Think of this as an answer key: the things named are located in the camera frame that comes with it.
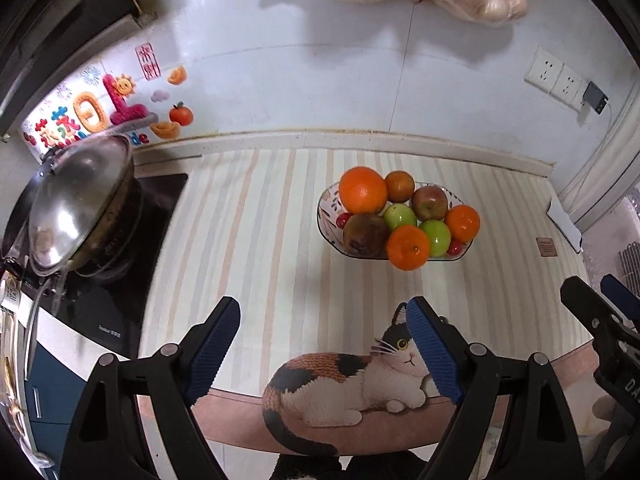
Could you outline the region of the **red cherry tomato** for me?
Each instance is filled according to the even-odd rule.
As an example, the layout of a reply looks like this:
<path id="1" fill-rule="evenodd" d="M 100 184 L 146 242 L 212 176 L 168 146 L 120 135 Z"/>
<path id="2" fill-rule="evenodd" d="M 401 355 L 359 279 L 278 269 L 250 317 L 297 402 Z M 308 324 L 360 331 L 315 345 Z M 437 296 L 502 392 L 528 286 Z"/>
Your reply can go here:
<path id="1" fill-rule="evenodd" d="M 465 250 L 465 244 L 453 238 L 447 249 L 447 254 L 450 256 L 460 255 Z"/>

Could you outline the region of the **white folded cloth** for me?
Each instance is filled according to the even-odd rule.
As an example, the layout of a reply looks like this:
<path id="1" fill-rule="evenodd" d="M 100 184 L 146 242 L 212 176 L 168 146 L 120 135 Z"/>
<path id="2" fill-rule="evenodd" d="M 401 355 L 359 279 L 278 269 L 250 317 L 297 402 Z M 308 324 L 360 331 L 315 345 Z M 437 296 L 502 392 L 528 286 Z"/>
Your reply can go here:
<path id="1" fill-rule="evenodd" d="M 570 215 L 565 211 L 556 196 L 553 196 L 550 200 L 546 215 L 564 236 L 574 252 L 581 254 L 584 251 L 584 248 L 582 248 L 582 232 L 575 226 Z"/>

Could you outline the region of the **black gas stove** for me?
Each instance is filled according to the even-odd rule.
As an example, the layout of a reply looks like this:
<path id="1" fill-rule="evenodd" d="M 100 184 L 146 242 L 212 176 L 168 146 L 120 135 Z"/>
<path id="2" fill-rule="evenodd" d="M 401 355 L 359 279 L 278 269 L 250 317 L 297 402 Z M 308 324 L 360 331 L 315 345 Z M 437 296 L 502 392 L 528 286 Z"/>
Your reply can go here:
<path id="1" fill-rule="evenodd" d="M 70 272 L 58 310 L 52 309 L 51 289 L 40 307 L 97 344 L 136 358 L 160 248 L 187 180 L 186 174 L 135 180 L 138 212 L 115 235 L 119 253 Z"/>

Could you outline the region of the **green apple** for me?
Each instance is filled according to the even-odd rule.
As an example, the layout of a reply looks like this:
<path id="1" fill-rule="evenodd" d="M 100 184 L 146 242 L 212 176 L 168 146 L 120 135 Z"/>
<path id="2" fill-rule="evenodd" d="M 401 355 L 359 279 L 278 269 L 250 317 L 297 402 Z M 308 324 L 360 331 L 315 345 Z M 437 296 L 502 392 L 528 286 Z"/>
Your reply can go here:
<path id="1" fill-rule="evenodd" d="M 401 226 L 418 225 L 416 215 L 406 204 L 391 204 L 384 211 L 383 219 L 390 232 L 397 230 Z"/>
<path id="2" fill-rule="evenodd" d="M 442 220 L 425 220 L 420 229 L 430 241 L 430 257 L 440 258 L 446 255 L 451 243 L 451 232 Z"/>

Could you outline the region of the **black plug adapter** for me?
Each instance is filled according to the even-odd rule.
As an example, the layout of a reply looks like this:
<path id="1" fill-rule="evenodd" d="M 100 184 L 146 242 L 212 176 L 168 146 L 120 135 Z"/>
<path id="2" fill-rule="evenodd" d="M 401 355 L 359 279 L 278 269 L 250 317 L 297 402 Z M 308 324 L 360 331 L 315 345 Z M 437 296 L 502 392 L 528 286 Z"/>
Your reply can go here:
<path id="1" fill-rule="evenodd" d="M 589 81 L 584 93 L 582 94 L 582 102 L 590 106 L 598 115 L 600 115 L 608 105 L 608 96 L 593 81 Z"/>

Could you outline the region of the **red apple upper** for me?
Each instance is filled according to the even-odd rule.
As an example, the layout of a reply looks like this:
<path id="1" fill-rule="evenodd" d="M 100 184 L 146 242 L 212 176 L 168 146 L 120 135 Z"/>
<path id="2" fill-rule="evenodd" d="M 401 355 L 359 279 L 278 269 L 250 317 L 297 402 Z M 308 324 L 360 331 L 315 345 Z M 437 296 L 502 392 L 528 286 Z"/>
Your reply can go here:
<path id="1" fill-rule="evenodd" d="M 437 185 L 424 185 L 414 191 L 411 208 L 420 221 L 442 220 L 448 211 L 448 197 Z"/>

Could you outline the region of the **green apple centre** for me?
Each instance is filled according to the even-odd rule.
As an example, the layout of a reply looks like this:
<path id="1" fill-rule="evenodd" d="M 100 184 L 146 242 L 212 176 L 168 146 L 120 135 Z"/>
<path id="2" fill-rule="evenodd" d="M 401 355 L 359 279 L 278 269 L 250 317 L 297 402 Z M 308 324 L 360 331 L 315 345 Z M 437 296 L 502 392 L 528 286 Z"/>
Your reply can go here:
<path id="1" fill-rule="evenodd" d="M 418 225 L 416 215 L 406 204 L 391 204 L 384 211 L 383 219 L 390 232 L 397 230 L 401 226 Z"/>

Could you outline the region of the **steel wok with lid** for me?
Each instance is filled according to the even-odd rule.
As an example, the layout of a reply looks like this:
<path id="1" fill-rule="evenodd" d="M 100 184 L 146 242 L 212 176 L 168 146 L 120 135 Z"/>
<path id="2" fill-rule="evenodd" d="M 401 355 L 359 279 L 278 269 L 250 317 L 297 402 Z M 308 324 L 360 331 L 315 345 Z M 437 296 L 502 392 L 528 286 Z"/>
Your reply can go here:
<path id="1" fill-rule="evenodd" d="M 34 174 L 6 226 L 1 269 L 46 278 L 108 266 L 134 236 L 143 208 L 126 133 L 96 133 L 60 148 Z"/>

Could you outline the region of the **small dark orange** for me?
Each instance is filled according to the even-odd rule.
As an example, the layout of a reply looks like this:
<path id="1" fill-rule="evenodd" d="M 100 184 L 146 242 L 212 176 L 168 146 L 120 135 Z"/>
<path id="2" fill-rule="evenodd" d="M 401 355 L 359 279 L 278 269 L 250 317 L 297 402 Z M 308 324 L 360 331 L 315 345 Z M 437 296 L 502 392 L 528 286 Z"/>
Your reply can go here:
<path id="1" fill-rule="evenodd" d="M 413 196 L 413 177 L 407 171 L 394 170 L 385 177 L 387 199 L 393 204 L 407 203 Z"/>

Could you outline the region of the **dark red apple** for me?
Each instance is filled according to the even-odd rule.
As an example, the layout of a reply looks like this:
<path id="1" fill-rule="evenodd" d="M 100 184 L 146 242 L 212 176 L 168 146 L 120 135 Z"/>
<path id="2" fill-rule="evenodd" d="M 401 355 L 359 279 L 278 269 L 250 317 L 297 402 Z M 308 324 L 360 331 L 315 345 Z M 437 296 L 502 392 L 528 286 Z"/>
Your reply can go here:
<path id="1" fill-rule="evenodd" d="M 343 230 L 343 245 L 349 255 L 373 258 L 382 254 L 390 230 L 377 214 L 353 214 Z"/>

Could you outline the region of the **large orange on plate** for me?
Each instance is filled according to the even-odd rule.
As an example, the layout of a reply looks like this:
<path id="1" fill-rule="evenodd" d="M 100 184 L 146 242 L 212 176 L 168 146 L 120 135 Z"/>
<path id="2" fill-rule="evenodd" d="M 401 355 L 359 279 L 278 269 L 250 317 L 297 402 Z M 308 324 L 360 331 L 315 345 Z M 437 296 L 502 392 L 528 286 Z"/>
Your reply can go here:
<path id="1" fill-rule="evenodd" d="M 338 196 L 352 214 L 378 214 L 387 203 L 386 183 L 372 168 L 357 166 L 342 175 Z"/>

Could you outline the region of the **striped cat table mat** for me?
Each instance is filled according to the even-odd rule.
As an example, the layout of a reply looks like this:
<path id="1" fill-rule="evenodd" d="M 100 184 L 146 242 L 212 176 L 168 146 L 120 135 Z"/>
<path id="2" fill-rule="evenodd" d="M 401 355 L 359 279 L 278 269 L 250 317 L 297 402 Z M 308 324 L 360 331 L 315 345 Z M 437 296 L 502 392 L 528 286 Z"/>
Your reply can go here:
<path id="1" fill-rule="evenodd" d="M 480 214 L 459 260 L 402 272 L 348 258 L 320 234 L 322 193 L 355 166 L 407 171 L 449 188 Z M 547 217 L 542 177 L 470 162 L 339 150 L 246 150 L 138 168 L 188 177 L 165 236 L 146 305 L 148 356 L 204 321 L 218 300 L 241 325 L 213 389 L 194 414 L 208 440 L 276 452 L 260 396 L 276 369 L 310 352 L 367 353 L 401 302 L 422 296 L 463 337 L 498 356 L 552 359 L 563 386 L 597 366 L 589 333 L 561 304 L 560 287 L 586 273 Z"/>

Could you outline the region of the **patterned ceramic fruit plate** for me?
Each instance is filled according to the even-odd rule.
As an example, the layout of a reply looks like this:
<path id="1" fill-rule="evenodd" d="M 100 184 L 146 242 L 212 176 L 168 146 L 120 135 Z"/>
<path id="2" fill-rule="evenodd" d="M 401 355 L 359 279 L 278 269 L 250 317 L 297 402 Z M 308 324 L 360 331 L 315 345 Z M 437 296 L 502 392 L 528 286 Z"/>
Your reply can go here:
<path id="1" fill-rule="evenodd" d="M 420 188 L 421 186 L 424 185 L 430 185 L 433 184 L 431 182 L 418 182 L 416 184 L 417 188 Z M 433 185 L 437 185 L 439 186 L 447 195 L 448 197 L 448 207 L 449 209 L 457 206 L 457 205 L 461 205 L 464 204 L 464 201 L 459 198 L 456 194 L 454 194 L 453 192 L 449 191 L 448 188 L 445 188 L 442 185 L 439 184 L 433 184 Z M 339 229 L 335 222 L 336 222 L 336 218 L 342 214 L 343 212 L 348 212 L 341 200 L 340 200 L 340 196 L 338 196 L 338 182 L 334 182 L 332 183 L 328 188 L 326 188 L 322 194 L 320 195 L 320 198 L 318 200 L 318 206 L 317 206 L 317 226 L 318 226 L 318 230 L 320 232 L 320 235 L 324 238 L 324 240 L 330 244 L 337 252 L 339 252 L 340 254 L 342 254 L 343 256 L 346 256 L 348 258 L 355 258 L 355 259 L 372 259 L 372 260 L 388 260 L 386 257 L 386 252 L 383 252 L 381 255 L 377 256 L 377 257 L 373 257 L 373 258 L 363 258 L 363 257 L 357 257 L 357 256 L 353 256 L 353 255 L 349 255 L 346 250 L 345 247 L 343 245 L 343 230 Z M 461 258 L 463 258 L 465 256 L 465 254 L 468 252 L 469 248 L 473 245 L 473 241 L 469 242 L 468 244 L 465 244 L 465 250 L 457 256 L 450 256 L 448 254 L 444 255 L 443 257 L 440 258 L 431 258 L 430 257 L 430 261 L 457 261 L 460 260 Z"/>

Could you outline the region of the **white wall socket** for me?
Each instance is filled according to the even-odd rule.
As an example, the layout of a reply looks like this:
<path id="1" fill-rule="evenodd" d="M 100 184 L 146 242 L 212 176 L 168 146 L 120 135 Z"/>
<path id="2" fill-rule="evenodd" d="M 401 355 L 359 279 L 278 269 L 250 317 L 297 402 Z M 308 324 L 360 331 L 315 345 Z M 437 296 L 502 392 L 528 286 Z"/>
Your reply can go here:
<path id="1" fill-rule="evenodd" d="M 582 108 L 587 81 L 541 47 L 536 49 L 524 81 L 573 110 Z"/>

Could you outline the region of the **colourful wall stickers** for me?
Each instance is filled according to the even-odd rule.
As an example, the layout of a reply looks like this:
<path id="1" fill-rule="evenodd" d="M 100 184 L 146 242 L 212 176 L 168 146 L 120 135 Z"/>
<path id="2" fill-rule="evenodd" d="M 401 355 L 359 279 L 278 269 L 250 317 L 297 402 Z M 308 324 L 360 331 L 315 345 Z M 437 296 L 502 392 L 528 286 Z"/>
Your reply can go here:
<path id="1" fill-rule="evenodd" d="M 125 42 L 67 76 L 28 114 L 20 136 L 41 156 L 98 133 L 122 133 L 135 148 L 177 140 L 194 126 L 182 64 L 160 62 L 166 50 Z"/>

